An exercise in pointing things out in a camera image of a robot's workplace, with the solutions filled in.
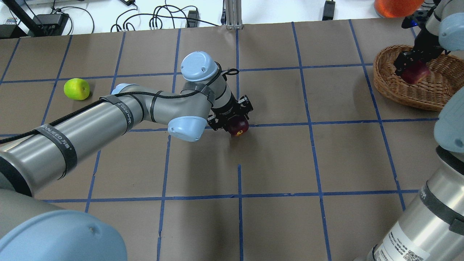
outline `label sticker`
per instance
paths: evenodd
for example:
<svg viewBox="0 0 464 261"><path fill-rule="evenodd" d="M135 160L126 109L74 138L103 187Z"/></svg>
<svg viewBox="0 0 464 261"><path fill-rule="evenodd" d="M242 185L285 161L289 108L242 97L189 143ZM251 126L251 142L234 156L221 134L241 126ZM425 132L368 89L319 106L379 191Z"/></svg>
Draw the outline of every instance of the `label sticker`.
<svg viewBox="0 0 464 261"><path fill-rule="evenodd" d="M426 261L429 256L405 235L398 222L374 252L375 261Z"/></svg>

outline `tiled surface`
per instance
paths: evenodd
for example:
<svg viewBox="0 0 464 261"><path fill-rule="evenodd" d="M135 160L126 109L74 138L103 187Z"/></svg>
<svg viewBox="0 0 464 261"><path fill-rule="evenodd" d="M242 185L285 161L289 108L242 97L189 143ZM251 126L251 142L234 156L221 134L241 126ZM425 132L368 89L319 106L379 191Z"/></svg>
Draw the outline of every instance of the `tiled surface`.
<svg viewBox="0 0 464 261"><path fill-rule="evenodd" d="M2 40L0 137L53 121L118 83L179 93L180 62L207 51L224 69L242 70L228 83L255 108L248 133L207 129L187 143L144 122L37 198L113 225L131 261L351 261L382 238L438 165L438 114L384 99L373 85L376 53L412 44L400 22L33 38L15 51L17 41ZM87 79L89 100L64 96L71 77Z"/></svg>

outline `metal post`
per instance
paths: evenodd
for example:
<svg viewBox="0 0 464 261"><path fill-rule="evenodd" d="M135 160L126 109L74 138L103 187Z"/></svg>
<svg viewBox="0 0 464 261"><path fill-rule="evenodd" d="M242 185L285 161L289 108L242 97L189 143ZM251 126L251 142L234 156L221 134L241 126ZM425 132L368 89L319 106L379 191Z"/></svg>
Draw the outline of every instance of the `metal post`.
<svg viewBox="0 0 464 261"><path fill-rule="evenodd" d="M2 0L3 3L29 28L33 36L45 36L45 32L27 15L16 0Z"/></svg>
<svg viewBox="0 0 464 261"><path fill-rule="evenodd" d="M242 0L226 0L226 28L242 29Z"/></svg>

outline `basket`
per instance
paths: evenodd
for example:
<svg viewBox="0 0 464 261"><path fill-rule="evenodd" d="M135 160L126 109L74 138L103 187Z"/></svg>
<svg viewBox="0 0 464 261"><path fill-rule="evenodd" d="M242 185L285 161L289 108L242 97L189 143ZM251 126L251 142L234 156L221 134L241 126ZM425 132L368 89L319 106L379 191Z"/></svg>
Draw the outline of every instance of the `basket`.
<svg viewBox="0 0 464 261"><path fill-rule="evenodd" d="M395 74L393 62L412 46L395 45L383 49L374 61L374 85L386 98L411 107L441 111L464 85L464 61L454 55L441 54L427 63L430 75L415 85L407 84Z"/></svg>

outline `black pole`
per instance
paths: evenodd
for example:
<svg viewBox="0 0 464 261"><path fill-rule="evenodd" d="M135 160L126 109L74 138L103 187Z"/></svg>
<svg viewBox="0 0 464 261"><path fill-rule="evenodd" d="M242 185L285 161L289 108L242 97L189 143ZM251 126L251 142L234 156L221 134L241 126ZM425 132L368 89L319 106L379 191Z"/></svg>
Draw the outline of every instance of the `black pole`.
<svg viewBox="0 0 464 261"><path fill-rule="evenodd" d="M34 36L45 36L45 32L27 15L16 0L2 0L3 3L31 30Z"/></svg>

